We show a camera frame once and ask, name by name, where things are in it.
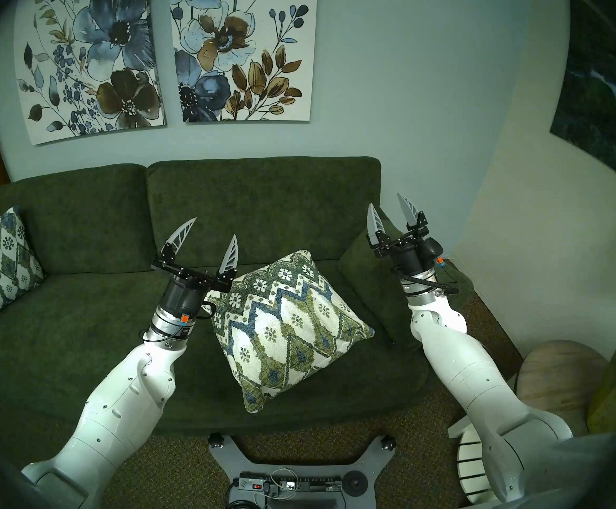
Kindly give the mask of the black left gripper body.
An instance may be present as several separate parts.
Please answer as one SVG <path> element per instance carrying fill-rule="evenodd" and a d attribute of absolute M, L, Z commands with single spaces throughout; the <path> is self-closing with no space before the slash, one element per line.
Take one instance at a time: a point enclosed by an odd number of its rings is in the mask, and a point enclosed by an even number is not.
<path fill-rule="evenodd" d="M 234 258 L 223 263 L 224 271 L 215 274 L 208 271 L 181 267 L 173 258 L 155 257 L 152 269 L 166 274 L 170 281 L 160 300 L 160 306 L 181 322 L 195 319 L 211 319 L 216 313 L 216 304 L 207 300 L 211 291 L 229 293 L 234 280 Z"/>

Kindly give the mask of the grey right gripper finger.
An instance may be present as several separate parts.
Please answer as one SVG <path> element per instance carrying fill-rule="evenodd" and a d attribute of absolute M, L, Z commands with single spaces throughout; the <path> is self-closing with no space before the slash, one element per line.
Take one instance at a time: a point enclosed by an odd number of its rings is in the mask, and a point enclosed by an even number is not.
<path fill-rule="evenodd" d="M 389 242 L 383 222 L 372 203 L 367 209 L 367 241 L 371 248 L 384 248 Z"/>
<path fill-rule="evenodd" d="M 406 220 L 406 228 L 409 231 L 414 231 L 417 234 L 426 233 L 426 217 L 424 212 L 416 209 L 413 203 L 405 196 L 398 193 L 397 198 L 400 203 L 401 210 Z"/>

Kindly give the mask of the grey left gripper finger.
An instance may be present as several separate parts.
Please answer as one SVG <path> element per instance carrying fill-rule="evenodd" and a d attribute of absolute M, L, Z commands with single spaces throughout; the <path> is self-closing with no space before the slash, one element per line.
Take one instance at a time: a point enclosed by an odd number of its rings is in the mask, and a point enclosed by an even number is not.
<path fill-rule="evenodd" d="M 197 218 L 194 217 L 181 224 L 181 226 L 179 226 L 165 241 L 161 249 L 161 262 L 168 265 L 175 264 L 176 256 L 196 222 L 196 219 Z"/>
<path fill-rule="evenodd" d="M 218 280 L 234 280 L 237 276 L 238 241 L 233 235 L 218 270 Z"/>

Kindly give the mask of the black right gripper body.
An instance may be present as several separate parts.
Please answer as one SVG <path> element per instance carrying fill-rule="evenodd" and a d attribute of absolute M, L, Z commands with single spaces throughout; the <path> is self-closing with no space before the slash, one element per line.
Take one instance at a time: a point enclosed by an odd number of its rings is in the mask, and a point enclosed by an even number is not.
<path fill-rule="evenodd" d="M 403 274 L 417 275 L 444 264 L 444 250 L 429 236 L 428 228 L 413 228 L 395 240 L 381 230 L 376 231 L 374 237 L 372 249 L 375 255 L 378 258 L 390 257 L 393 267 Z"/>

